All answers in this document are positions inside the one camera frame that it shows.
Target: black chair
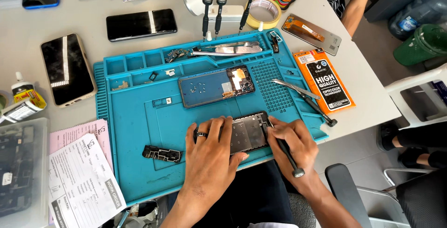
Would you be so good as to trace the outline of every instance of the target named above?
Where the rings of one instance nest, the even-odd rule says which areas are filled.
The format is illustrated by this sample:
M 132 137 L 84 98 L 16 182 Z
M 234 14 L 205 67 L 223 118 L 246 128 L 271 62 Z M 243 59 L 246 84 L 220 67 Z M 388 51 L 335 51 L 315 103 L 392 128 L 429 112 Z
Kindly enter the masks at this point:
M 326 168 L 325 175 L 335 198 L 363 228 L 371 228 L 358 187 L 348 168 L 341 163 L 334 164 Z M 447 169 L 439 169 L 377 192 L 399 202 L 412 228 L 447 228 Z

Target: finger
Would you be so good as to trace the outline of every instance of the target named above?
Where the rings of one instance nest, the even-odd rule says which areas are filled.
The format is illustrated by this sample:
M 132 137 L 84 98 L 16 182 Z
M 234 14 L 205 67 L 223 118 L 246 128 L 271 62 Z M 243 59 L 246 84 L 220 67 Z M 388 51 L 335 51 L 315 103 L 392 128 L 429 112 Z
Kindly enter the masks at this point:
M 247 159 L 250 155 L 244 152 L 239 152 L 234 154 L 231 158 L 230 158 L 230 164 L 228 166 L 228 174 L 231 178 L 231 181 L 233 181 L 234 176 L 236 175 L 236 170 L 237 167 L 239 166 L 239 164 Z
M 286 126 L 287 122 L 282 122 L 278 119 L 276 119 L 275 117 L 273 117 L 273 115 L 269 116 L 269 120 L 270 122 L 275 126 L 275 125 L 280 125 L 280 126 Z
M 304 148 L 303 143 L 298 138 L 294 130 L 290 127 L 277 126 L 271 131 L 271 134 L 278 139 L 285 140 L 291 153 L 298 152 Z
M 211 122 L 213 121 L 213 119 L 210 119 L 206 122 L 202 122 L 200 123 L 200 125 L 198 126 L 198 130 L 197 133 L 199 132 L 203 132 L 203 133 L 207 133 L 210 131 L 210 127 L 211 127 Z M 204 143 L 207 140 L 207 138 L 205 136 L 198 136 L 197 137 L 197 141 L 196 144 L 200 145 L 202 143 Z
M 223 123 L 222 133 L 219 142 L 230 149 L 231 133 L 233 131 L 233 117 L 228 116 Z
M 295 120 L 295 121 L 289 123 L 289 126 L 298 135 L 298 138 L 301 139 L 301 141 L 304 145 L 313 143 L 313 138 L 303 121 Z
M 281 147 L 278 144 L 278 141 L 276 140 L 276 137 L 273 135 L 273 128 L 269 127 L 267 129 L 267 141 L 269 142 L 270 148 L 272 149 L 273 157 L 275 158 L 276 162 L 279 165 L 279 168 L 281 169 L 282 173 L 289 174 L 289 172 L 292 172 L 293 168 L 290 164 L 289 159 L 287 158 L 286 154 L 282 151 Z
M 193 124 L 191 124 L 188 127 L 188 130 L 186 131 L 186 137 L 185 137 L 185 141 L 186 141 L 186 159 L 189 158 L 189 156 L 191 155 L 192 151 L 194 150 L 194 129 L 196 128 L 197 124 L 195 122 L 193 122 Z
M 225 121 L 225 117 L 221 116 L 219 118 L 214 118 L 211 122 L 210 132 L 208 133 L 208 138 L 211 140 L 219 139 L 220 127 Z

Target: person's arm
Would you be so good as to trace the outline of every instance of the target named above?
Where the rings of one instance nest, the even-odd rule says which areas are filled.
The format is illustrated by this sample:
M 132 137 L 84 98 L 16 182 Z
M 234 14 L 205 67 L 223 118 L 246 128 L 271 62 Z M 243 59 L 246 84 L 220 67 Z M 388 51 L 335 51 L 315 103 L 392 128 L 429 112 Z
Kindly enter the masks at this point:
M 309 202 L 322 228 L 361 228 L 355 218 L 335 199 L 313 169 L 318 147 L 301 120 L 282 122 L 270 116 L 274 128 L 268 129 L 268 141 L 282 174 Z M 276 139 L 286 140 L 296 164 L 305 170 L 302 177 L 292 175 L 292 165 Z
M 351 37 L 359 26 L 367 2 L 368 0 L 350 0 L 343 12 L 342 23 Z
M 232 120 L 231 116 L 221 116 L 201 123 L 198 132 L 207 133 L 208 137 L 198 136 L 196 143 L 193 132 L 197 125 L 189 126 L 185 137 L 185 183 L 160 228 L 192 227 L 234 180 L 239 163 L 249 155 L 240 152 L 230 158 Z

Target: orange package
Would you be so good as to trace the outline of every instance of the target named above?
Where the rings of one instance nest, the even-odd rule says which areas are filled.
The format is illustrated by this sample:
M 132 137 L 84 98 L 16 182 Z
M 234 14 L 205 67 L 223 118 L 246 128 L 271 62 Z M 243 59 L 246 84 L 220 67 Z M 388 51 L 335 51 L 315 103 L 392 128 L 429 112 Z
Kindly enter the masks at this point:
M 342 83 L 322 48 L 293 54 L 299 69 L 310 87 L 319 95 L 316 102 L 325 114 L 355 107 L 355 103 Z

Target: receipt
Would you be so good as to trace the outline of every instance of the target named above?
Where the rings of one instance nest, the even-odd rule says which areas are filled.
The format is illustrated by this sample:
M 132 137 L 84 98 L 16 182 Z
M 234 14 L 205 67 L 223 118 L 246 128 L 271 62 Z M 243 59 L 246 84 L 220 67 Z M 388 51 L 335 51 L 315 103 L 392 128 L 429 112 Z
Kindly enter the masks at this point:
M 50 211 L 59 228 L 97 228 L 126 202 L 94 134 L 50 155 Z

